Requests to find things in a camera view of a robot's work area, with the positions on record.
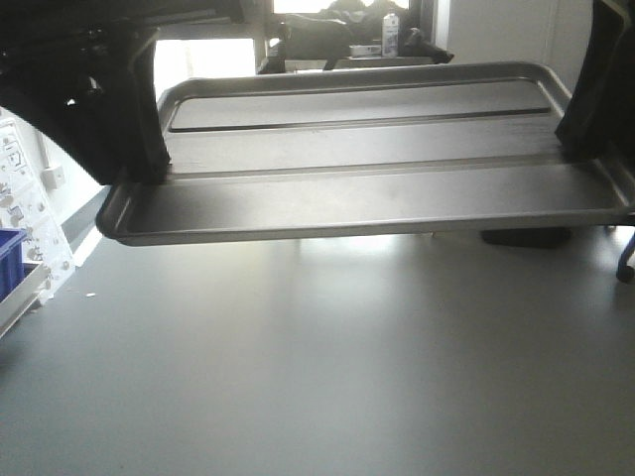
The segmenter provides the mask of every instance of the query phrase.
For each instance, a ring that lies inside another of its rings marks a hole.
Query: white wall
[[[560,0],[557,28],[547,63],[573,89],[584,60],[591,29],[591,0]]]
[[[591,0],[439,0],[438,11],[449,9],[449,15],[438,31],[447,30],[453,62],[546,63],[572,88],[588,42],[591,5]]]
[[[46,164],[36,130],[29,123],[16,117],[15,114],[12,114],[7,109],[2,108],[0,119],[8,118],[16,120],[20,136],[24,141],[23,146],[27,158],[34,172],[40,176]],[[58,224],[62,224],[93,198],[101,190],[101,185],[57,145],[51,141],[47,142],[51,163],[62,166],[65,176],[65,183],[60,188],[47,189],[49,202],[54,210],[56,221]]]

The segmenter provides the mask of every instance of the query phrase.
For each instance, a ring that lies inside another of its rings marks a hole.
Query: metal tray
[[[38,300],[40,287],[49,275],[43,264],[25,265],[26,277],[15,290],[0,301],[0,338]]]
[[[160,104],[165,183],[98,217],[129,245],[620,223],[618,154],[565,158],[570,95],[520,62],[191,80]]]

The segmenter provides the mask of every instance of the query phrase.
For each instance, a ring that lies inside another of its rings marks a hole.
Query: blue crate
[[[0,301],[24,280],[22,242],[26,237],[23,230],[0,229]]]

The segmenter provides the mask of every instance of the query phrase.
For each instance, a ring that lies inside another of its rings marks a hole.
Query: bright window light
[[[374,0],[362,0],[370,5]],[[410,0],[396,0],[395,3],[408,8]],[[333,0],[274,0],[274,13],[317,13],[333,3]]]
[[[254,42],[231,40],[161,40],[155,54],[155,89],[166,89],[192,77],[241,77],[256,72]]]

